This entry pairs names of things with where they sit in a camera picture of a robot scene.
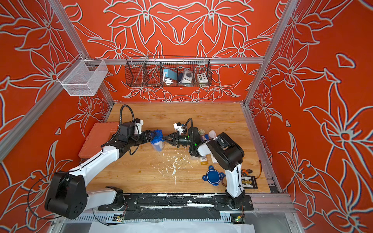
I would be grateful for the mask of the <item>clear container blue lid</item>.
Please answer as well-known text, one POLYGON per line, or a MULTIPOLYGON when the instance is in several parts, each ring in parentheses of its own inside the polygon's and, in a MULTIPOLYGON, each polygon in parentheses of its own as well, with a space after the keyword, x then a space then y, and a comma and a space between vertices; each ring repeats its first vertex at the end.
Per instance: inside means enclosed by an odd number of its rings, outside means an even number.
POLYGON ((151 146, 154 150, 161 152, 164 148, 163 132, 162 130, 155 130, 152 132, 153 139, 151 146))

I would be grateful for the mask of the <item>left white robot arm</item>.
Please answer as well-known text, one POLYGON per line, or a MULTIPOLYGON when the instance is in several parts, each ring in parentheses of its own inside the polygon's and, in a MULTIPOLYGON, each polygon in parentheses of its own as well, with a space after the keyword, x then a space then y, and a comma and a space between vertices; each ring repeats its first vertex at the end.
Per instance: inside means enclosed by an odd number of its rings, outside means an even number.
POLYGON ((102 205, 108 205, 115 210, 124 207, 122 189, 106 186, 100 190, 87 191, 86 187, 108 165, 129 152, 131 147, 149 143, 154 137, 155 133, 150 130, 131 136, 118 134, 83 164, 67 172, 56 173, 46 196, 45 210, 75 219, 85 210, 102 205))

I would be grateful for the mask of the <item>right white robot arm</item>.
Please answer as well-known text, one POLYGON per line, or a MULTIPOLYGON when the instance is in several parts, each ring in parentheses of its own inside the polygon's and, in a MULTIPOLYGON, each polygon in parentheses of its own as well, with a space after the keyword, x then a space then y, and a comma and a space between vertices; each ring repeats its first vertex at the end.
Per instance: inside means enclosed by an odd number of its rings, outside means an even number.
POLYGON ((231 137, 220 133, 211 140, 203 141, 198 129, 191 127, 185 135, 173 133, 163 137, 163 140, 174 147, 188 147, 193 157, 202 157, 201 149, 207 147, 208 153, 215 157, 225 171, 227 205, 233 209, 243 205, 245 191, 241 181, 241 165, 244 151, 231 137))

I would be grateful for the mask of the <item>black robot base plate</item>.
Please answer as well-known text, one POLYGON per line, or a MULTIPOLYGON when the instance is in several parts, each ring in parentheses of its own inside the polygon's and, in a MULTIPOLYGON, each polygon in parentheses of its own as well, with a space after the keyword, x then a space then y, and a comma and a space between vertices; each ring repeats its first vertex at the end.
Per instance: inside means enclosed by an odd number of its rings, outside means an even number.
POLYGON ((210 208, 218 211, 252 211, 253 201, 249 195, 244 196, 241 207, 233 207, 228 203, 224 193, 132 193, 124 194, 125 204, 120 209, 114 209, 108 205, 98 207, 99 211, 135 211, 141 208, 210 208))

